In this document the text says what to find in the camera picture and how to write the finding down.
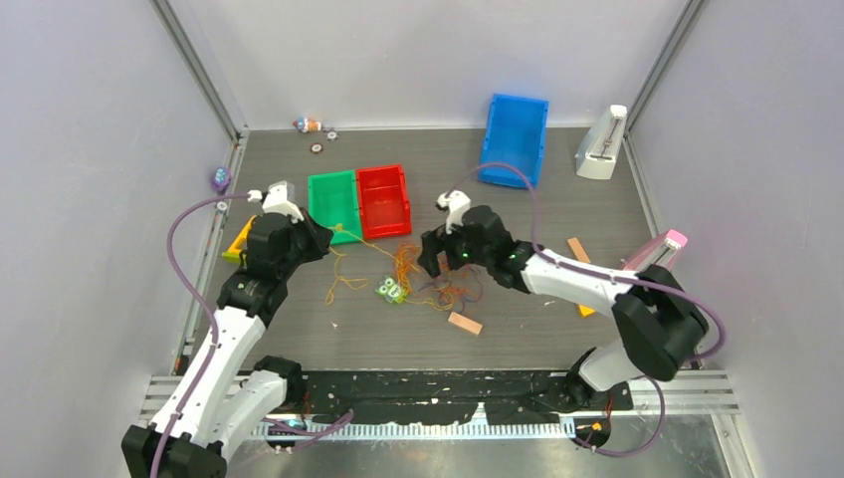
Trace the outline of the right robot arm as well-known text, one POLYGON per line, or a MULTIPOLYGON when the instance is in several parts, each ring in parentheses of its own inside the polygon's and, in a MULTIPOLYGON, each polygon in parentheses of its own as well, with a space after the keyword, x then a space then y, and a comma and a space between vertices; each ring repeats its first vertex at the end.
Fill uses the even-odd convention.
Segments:
POLYGON ((421 246, 417 262, 432 278, 442 260, 451 269, 475 265, 503 288, 583 305, 614 322, 618 341, 585 353, 567 375, 569 398, 581 408, 595 407, 609 388, 632 378, 673 379, 709 330, 667 269, 636 273, 570 260, 515 239, 486 205, 469 208, 456 225, 424 232, 421 246))

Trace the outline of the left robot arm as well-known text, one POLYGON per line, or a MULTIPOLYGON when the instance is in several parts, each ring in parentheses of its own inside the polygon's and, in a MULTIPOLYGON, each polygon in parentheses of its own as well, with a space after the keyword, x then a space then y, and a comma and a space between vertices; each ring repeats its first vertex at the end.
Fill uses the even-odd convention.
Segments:
POLYGON ((121 450, 132 477, 223 477, 235 451, 274 408, 297 410, 306 396, 301 366, 267 357, 234 394, 246 355, 305 263, 323 258, 332 233, 305 214, 254 218, 239 268, 218 296, 200 350, 149 424, 131 426, 121 450))

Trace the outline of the wooden block near right arm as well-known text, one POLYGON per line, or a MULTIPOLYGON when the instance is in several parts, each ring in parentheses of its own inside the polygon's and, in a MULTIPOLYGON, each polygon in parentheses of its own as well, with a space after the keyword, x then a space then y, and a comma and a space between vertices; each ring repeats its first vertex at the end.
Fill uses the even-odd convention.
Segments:
POLYGON ((577 261, 586 264, 590 263, 590 258, 577 237, 568 238, 567 244, 577 261))

